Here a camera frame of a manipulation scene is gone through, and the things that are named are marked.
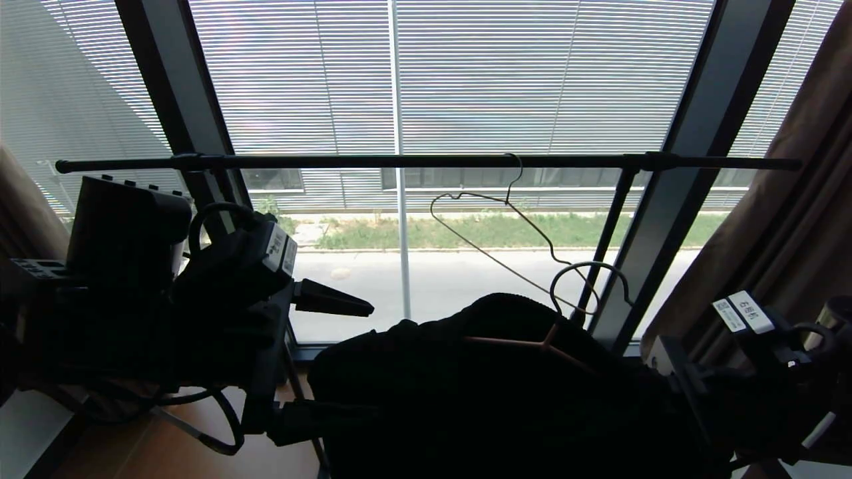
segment road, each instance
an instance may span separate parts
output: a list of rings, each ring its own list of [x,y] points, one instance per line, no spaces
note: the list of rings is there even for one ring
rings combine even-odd
[[[592,254],[592,251],[557,252],[560,259],[571,262],[588,261]],[[677,254],[637,329],[637,336],[641,336],[653,314],[697,254],[697,251],[681,251]],[[554,263],[544,251],[502,251],[493,255],[545,288],[550,286],[553,275],[562,266]],[[611,262],[614,258],[615,254],[611,253],[607,261]],[[445,318],[491,292],[512,292],[550,305],[546,293],[518,279],[478,252],[411,252],[409,262],[412,318],[417,322]],[[293,327],[300,343],[336,342],[371,329],[384,331],[402,318],[399,253],[302,253],[296,259],[296,277],[316,280],[361,297],[376,307],[376,312],[369,318],[294,311]],[[606,274],[602,274],[598,280],[598,291],[602,291],[606,277]],[[576,300],[582,285],[583,281],[576,274],[566,274],[556,294],[569,301]]]

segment wooden floor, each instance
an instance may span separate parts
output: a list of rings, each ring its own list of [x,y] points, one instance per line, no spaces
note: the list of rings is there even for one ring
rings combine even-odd
[[[302,376],[302,385],[307,382]],[[237,414],[245,394],[225,390]],[[289,385],[278,391],[280,401],[291,400]],[[212,399],[169,408],[198,429],[233,443],[227,421]],[[276,447],[266,436],[247,436],[235,456],[214,453],[175,426],[154,416],[132,424],[92,426],[83,434],[54,474],[58,479],[136,479],[283,477],[314,479],[319,462],[310,442]]]

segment black clothes rail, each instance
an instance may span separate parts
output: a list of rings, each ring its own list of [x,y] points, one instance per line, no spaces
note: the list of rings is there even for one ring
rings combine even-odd
[[[518,158],[527,168],[623,168],[645,171],[671,168],[741,168],[748,170],[798,170],[797,159],[686,157],[673,153],[620,155],[562,154],[405,154],[405,155],[294,155],[239,156],[202,153],[178,154],[167,159],[117,159],[56,162],[60,173],[74,171],[264,168],[513,168]]]

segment wire hanger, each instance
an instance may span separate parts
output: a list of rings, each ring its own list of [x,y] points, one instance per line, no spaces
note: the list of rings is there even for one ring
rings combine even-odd
[[[563,260],[563,259],[560,259],[560,258],[556,257],[556,252],[555,252],[555,250],[554,250],[553,241],[551,241],[551,240],[550,240],[550,238],[547,236],[547,234],[545,234],[545,233],[544,233],[544,231],[542,231],[542,230],[541,230],[541,228],[539,228],[539,227],[538,227],[538,226],[537,226],[537,225],[536,225],[536,224],[535,224],[532,220],[530,220],[529,218],[527,218],[527,217],[526,217],[523,213],[521,213],[521,211],[519,211],[519,210],[518,210],[518,209],[517,209],[514,205],[512,205],[511,201],[509,201],[509,198],[510,198],[510,196],[511,196],[511,194],[512,194],[512,186],[513,186],[513,185],[515,185],[515,183],[516,183],[516,182],[518,182],[518,181],[521,179],[521,177],[523,176],[523,174],[524,174],[524,164],[523,164],[523,162],[521,161],[521,157],[519,157],[518,155],[513,154],[513,153],[507,153],[507,154],[508,154],[509,156],[511,156],[512,158],[515,158],[515,159],[517,159],[517,160],[518,160],[519,172],[518,172],[518,176],[517,176],[517,178],[515,178],[514,180],[512,180],[512,182],[510,182],[510,183],[509,183],[509,186],[506,188],[506,197],[505,197],[505,199],[499,199],[499,198],[494,198],[493,196],[488,196],[488,195],[485,195],[485,194],[470,193],[470,192],[464,192],[464,191],[459,192],[458,194],[455,194],[455,195],[453,195],[452,193],[443,193],[443,194],[440,194],[440,195],[436,196],[434,199],[432,199],[432,202],[429,204],[429,214],[430,214],[430,215],[432,215],[432,217],[433,217],[433,218],[434,218],[437,222],[439,222],[439,223],[440,223],[440,224],[441,224],[444,228],[449,229],[449,230],[450,230],[453,234],[455,234],[456,236],[458,236],[458,237],[459,237],[462,241],[464,241],[464,242],[465,242],[465,243],[467,243],[468,245],[470,245],[470,246],[474,247],[474,248],[475,248],[478,252],[480,252],[480,253],[484,254],[485,256],[489,257],[492,261],[494,261],[495,263],[499,264],[501,267],[503,267],[503,268],[507,269],[508,271],[510,271],[512,274],[514,274],[514,275],[515,275],[515,276],[517,276],[518,278],[521,278],[522,280],[526,281],[526,282],[527,282],[527,283],[529,283],[530,285],[535,286],[535,287],[536,287],[536,288],[538,288],[539,290],[541,290],[541,291],[544,291],[544,292],[548,293],[548,294],[550,295],[550,301],[552,301],[552,302],[553,302],[553,307],[554,307],[554,309],[555,309],[555,310],[556,310],[556,312],[557,312],[557,313],[559,313],[560,315],[562,315],[562,309],[561,309],[561,307],[560,307],[560,305],[559,305],[559,302],[563,302],[563,303],[567,304],[568,306],[571,306],[573,309],[575,309],[575,310],[577,310],[577,311],[579,311],[579,312],[581,312],[581,313],[583,313],[583,314],[585,314],[585,315],[595,315],[595,314],[597,313],[597,308],[598,308],[598,305],[600,304],[601,297],[600,297],[600,296],[598,296],[597,291],[595,290],[595,286],[594,286],[594,285],[592,285],[592,284],[589,282],[588,278],[586,278],[586,276],[585,276],[582,272],[580,272],[580,271],[578,270],[578,268],[582,268],[582,267],[584,267],[584,266],[597,266],[597,267],[599,267],[599,268],[606,268],[606,269],[609,269],[610,271],[612,271],[614,274],[616,274],[616,275],[619,277],[619,279],[621,280],[622,286],[624,287],[625,302],[626,302],[626,303],[628,303],[630,306],[633,306],[633,302],[630,300],[630,291],[629,291],[629,289],[628,289],[628,281],[627,281],[627,277],[624,275],[624,273],[622,273],[622,272],[621,272],[621,270],[620,270],[620,269],[615,268],[615,267],[614,267],[613,265],[611,265],[611,264],[608,264],[608,263],[605,263],[605,262],[601,262],[601,261],[583,261],[583,262],[571,263],[571,262],[569,262],[569,261],[566,261],[566,260]],[[550,257],[551,257],[551,258],[553,258],[553,260],[554,260],[555,262],[557,262],[557,263],[566,264],[566,267],[565,267],[565,268],[563,268],[563,269],[561,269],[561,270],[560,270],[558,273],[556,273],[556,275],[553,277],[553,280],[550,282],[550,288],[549,288],[549,289],[544,289],[542,286],[540,286],[540,285],[539,285],[539,284],[537,284],[536,282],[534,282],[534,281],[530,280],[529,278],[527,278],[527,277],[526,277],[526,276],[524,276],[523,274],[518,273],[517,271],[515,271],[514,269],[512,269],[512,268],[511,268],[510,266],[508,266],[507,264],[505,264],[505,263],[501,262],[501,261],[500,261],[500,260],[498,260],[496,257],[494,257],[494,256],[492,256],[491,254],[489,254],[487,251],[483,250],[483,249],[482,249],[482,248],[480,248],[478,245],[474,244],[474,242],[473,242],[473,241],[470,241],[469,239],[465,238],[465,237],[464,237],[464,235],[462,235],[461,233],[459,233],[456,229],[454,229],[453,227],[451,227],[450,225],[448,225],[446,222],[442,221],[442,220],[441,220],[441,219],[440,219],[440,218],[439,218],[439,217],[435,214],[435,203],[436,203],[439,199],[441,199],[441,198],[461,199],[463,196],[470,196],[470,197],[475,197],[475,198],[488,199],[488,200],[496,201],[496,202],[499,202],[499,203],[502,203],[502,204],[504,204],[504,205],[508,206],[508,207],[509,207],[509,208],[511,208],[511,209],[512,209],[512,210],[513,210],[513,211],[514,211],[514,212],[515,212],[518,216],[520,216],[520,217],[521,217],[521,219],[523,219],[525,222],[527,222],[527,224],[529,224],[530,226],[532,226],[532,228],[533,228],[533,229],[535,229],[535,230],[536,230],[536,232],[537,232],[537,233],[538,233],[538,234],[539,234],[542,238],[544,238],[544,241],[546,241],[546,242],[547,242],[548,247],[549,247],[549,250],[550,250]],[[565,299],[562,299],[561,297],[558,297],[558,296],[556,295],[556,284],[559,282],[559,279],[560,279],[560,278],[561,278],[561,277],[562,277],[565,273],[567,273],[567,272],[569,272],[569,271],[576,271],[576,272],[577,272],[577,274],[580,276],[580,278],[582,278],[582,279],[583,279],[583,282],[585,283],[585,285],[586,285],[586,286],[588,286],[588,287],[591,289],[591,293],[592,293],[592,295],[594,295],[595,300],[596,300],[596,307],[595,307],[595,311],[590,312],[590,311],[587,311],[587,310],[585,310],[585,309],[582,309],[582,308],[580,308],[579,306],[577,306],[576,304],[570,303],[570,302],[566,301]],[[544,340],[543,340],[543,341],[541,341],[541,342],[533,342],[533,341],[518,341],[518,340],[515,340],[515,339],[502,339],[502,338],[482,338],[482,337],[477,337],[477,336],[467,336],[467,337],[465,337],[465,338],[464,338],[464,340],[466,340],[466,341],[470,341],[470,342],[474,342],[474,343],[505,344],[505,345],[513,345],[513,346],[521,346],[521,347],[528,347],[528,348],[537,348],[537,349],[541,349],[541,350],[542,350],[542,351],[544,351],[544,352],[550,352],[550,353],[553,353],[553,354],[555,354],[555,355],[557,355],[557,356],[561,357],[562,359],[564,359],[564,360],[566,360],[566,361],[569,361],[569,362],[573,363],[575,366],[580,367],[581,369],[583,369],[583,370],[584,370],[584,371],[586,371],[586,372],[589,372],[589,373],[591,373],[591,374],[597,374],[597,372],[596,372],[595,370],[593,370],[591,367],[589,367],[588,365],[586,365],[586,364],[585,364],[585,363],[583,363],[582,361],[578,360],[577,358],[574,358],[573,356],[569,355],[568,353],[566,353],[566,352],[564,352],[564,351],[562,351],[562,350],[560,350],[560,349],[558,349],[558,348],[554,347],[553,345],[551,345],[551,343],[553,342],[553,338],[556,336],[556,332],[557,332],[558,330],[559,330],[559,321],[554,321],[553,326],[551,326],[551,327],[550,327],[550,330],[548,331],[548,333],[547,333],[547,335],[545,336]]]

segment black garment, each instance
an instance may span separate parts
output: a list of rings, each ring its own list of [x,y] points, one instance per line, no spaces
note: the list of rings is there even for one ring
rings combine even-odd
[[[324,438],[332,475],[694,473],[688,420],[671,409],[664,380],[583,329],[565,321],[553,344],[600,376],[535,349],[461,340],[540,341],[560,318],[525,297],[493,294],[444,320],[403,320],[324,351],[308,375],[315,398],[383,412],[378,424]]]

